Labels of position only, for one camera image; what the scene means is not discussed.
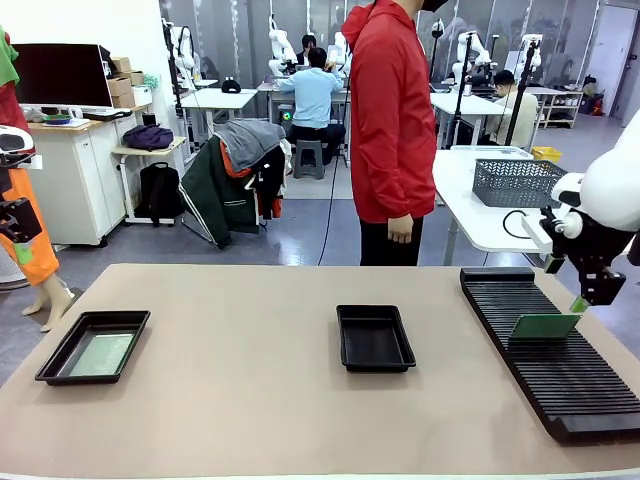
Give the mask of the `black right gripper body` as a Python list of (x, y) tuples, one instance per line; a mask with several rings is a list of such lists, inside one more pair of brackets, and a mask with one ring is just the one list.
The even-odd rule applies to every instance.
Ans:
[(545, 207), (542, 215), (542, 228), (552, 242), (551, 257), (568, 258), (582, 273), (604, 271), (630, 243), (628, 231), (603, 226), (575, 209), (560, 218)]

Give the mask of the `person's bare hand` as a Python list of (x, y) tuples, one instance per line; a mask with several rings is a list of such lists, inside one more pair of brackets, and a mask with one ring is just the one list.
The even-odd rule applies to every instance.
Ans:
[(398, 244), (409, 244), (412, 239), (414, 220), (410, 215), (390, 218), (387, 221), (388, 239)]

